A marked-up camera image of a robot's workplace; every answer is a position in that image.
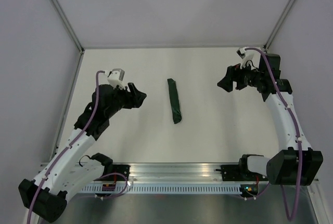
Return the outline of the dark green cloth napkin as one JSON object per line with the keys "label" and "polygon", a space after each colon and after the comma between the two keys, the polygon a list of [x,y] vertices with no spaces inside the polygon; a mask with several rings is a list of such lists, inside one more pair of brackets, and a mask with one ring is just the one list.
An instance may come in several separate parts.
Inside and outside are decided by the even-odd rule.
{"label": "dark green cloth napkin", "polygon": [[167,79],[172,118],[174,124],[178,124],[182,120],[181,106],[176,86],[176,81],[172,78]]}

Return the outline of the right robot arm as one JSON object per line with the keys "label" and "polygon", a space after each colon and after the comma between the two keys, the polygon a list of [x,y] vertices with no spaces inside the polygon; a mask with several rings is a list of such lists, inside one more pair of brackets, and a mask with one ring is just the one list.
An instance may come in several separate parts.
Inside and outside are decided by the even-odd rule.
{"label": "right robot arm", "polygon": [[280,78],[280,56],[261,53],[259,66],[255,67],[255,51],[250,47],[239,49],[242,62],[229,66],[217,86],[228,93],[246,87],[257,89],[270,110],[279,151],[270,159],[257,154],[242,155],[237,173],[244,180],[260,174],[272,185],[309,186],[323,163],[323,155],[313,150],[300,126],[291,85]]}

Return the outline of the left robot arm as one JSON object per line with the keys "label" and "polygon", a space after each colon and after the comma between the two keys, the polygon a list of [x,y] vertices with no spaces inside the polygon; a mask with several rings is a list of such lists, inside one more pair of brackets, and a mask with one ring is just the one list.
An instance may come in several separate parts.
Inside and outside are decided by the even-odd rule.
{"label": "left robot arm", "polygon": [[122,109],[140,108],[147,95],[133,83],[124,89],[102,84],[96,87],[91,102],[74,124],[65,146],[32,180],[19,184],[19,193],[28,209],[27,223],[36,214],[52,223],[64,212],[70,200],[94,179],[113,176],[113,160],[94,154],[86,165],[75,172],[76,162],[109,127],[110,119]]}

